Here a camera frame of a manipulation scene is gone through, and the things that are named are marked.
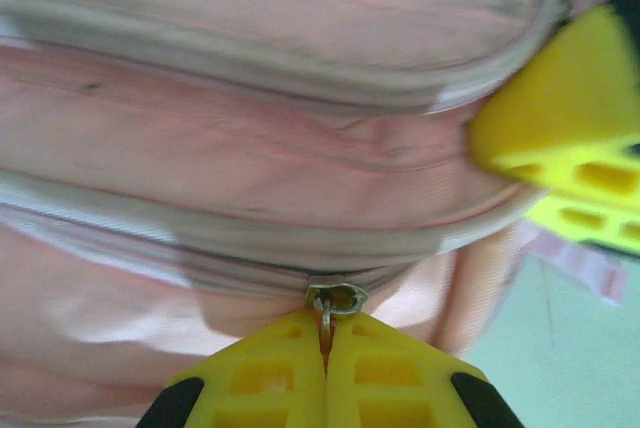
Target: pink tag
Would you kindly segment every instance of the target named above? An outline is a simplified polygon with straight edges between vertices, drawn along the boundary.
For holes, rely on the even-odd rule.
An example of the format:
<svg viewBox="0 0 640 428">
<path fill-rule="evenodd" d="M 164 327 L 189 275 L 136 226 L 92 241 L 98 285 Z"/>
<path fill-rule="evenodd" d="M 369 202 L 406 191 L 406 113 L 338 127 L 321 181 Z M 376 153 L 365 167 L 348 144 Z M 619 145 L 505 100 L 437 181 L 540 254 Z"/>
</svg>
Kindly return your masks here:
<svg viewBox="0 0 640 428">
<path fill-rule="evenodd" d="M 565 241 L 535 225 L 525 226 L 523 229 L 534 227 L 540 233 L 529 245 L 530 254 L 567 273 L 607 303 L 613 306 L 622 303 L 628 271 L 619 261 L 596 249 Z"/>
</svg>

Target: zipper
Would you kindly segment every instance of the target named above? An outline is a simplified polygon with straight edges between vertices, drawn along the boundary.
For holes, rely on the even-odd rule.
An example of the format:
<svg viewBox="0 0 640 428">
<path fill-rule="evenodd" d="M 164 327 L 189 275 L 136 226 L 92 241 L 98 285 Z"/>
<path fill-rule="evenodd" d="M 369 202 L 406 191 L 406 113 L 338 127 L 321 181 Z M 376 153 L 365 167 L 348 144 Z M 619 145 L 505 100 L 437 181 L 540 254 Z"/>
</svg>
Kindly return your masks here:
<svg viewBox="0 0 640 428">
<path fill-rule="evenodd" d="M 203 251 L 0 203 L 0 222 L 89 261 L 185 288 L 224 294 L 304 297 L 317 272 Z M 401 276 L 411 263 L 340 272 L 367 293 Z"/>
</svg>

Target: pink backpack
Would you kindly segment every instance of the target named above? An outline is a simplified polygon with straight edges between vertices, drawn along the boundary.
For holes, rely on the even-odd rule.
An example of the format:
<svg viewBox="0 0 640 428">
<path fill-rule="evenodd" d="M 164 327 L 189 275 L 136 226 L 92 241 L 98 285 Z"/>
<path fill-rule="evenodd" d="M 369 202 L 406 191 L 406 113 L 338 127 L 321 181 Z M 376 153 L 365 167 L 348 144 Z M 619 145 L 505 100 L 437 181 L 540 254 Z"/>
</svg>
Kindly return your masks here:
<svg viewBox="0 0 640 428">
<path fill-rule="evenodd" d="M 465 126 L 567 0 L 0 6 L 7 420 L 134 426 L 317 275 L 461 355 L 535 237 Z"/>
</svg>

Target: yellow plastic piece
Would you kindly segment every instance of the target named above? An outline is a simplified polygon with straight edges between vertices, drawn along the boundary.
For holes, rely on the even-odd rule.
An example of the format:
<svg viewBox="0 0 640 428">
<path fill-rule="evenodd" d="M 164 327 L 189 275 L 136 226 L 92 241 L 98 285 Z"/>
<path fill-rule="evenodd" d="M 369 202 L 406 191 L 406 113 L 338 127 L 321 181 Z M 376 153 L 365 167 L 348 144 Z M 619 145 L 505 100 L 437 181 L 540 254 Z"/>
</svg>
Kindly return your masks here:
<svg viewBox="0 0 640 428">
<path fill-rule="evenodd" d="M 489 171 L 578 198 L 640 210 L 640 70 L 611 5 L 565 27 L 473 120 Z"/>
<path fill-rule="evenodd" d="M 187 407 L 186 428 L 477 428 L 454 373 L 487 381 L 477 368 L 358 313 L 338 321 L 325 374 L 317 315 L 308 311 L 240 340 L 168 386 L 204 381 Z"/>
<path fill-rule="evenodd" d="M 313 312 L 294 313 L 183 372 L 205 385 L 185 428 L 324 428 L 324 359 Z"/>
<path fill-rule="evenodd" d="M 552 193 L 538 202 L 527 217 L 570 241 L 640 254 L 640 210 L 595 206 L 569 194 Z"/>
<path fill-rule="evenodd" d="M 476 428 L 451 375 L 477 368 L 359 313 L 336 326 L 328 428 Z"/>
</svg>

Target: zipper pull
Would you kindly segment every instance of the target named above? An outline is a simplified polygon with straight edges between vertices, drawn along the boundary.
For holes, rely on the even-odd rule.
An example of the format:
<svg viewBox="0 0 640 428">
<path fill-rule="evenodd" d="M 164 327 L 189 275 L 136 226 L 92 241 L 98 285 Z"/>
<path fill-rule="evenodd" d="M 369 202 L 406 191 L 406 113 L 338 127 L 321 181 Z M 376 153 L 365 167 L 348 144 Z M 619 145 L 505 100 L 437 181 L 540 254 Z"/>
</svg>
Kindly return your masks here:
<svg viewBox="0 0 640 428">
<path fill-rule="evenodd" d="M 318 314 L 318 337 L 325 369 L 333 344 L 335 321 L 359 313 L 367 299 L 366 291 L 342 281 L 340 275 L 310 278 L 305 305 Z"/>
</svg>

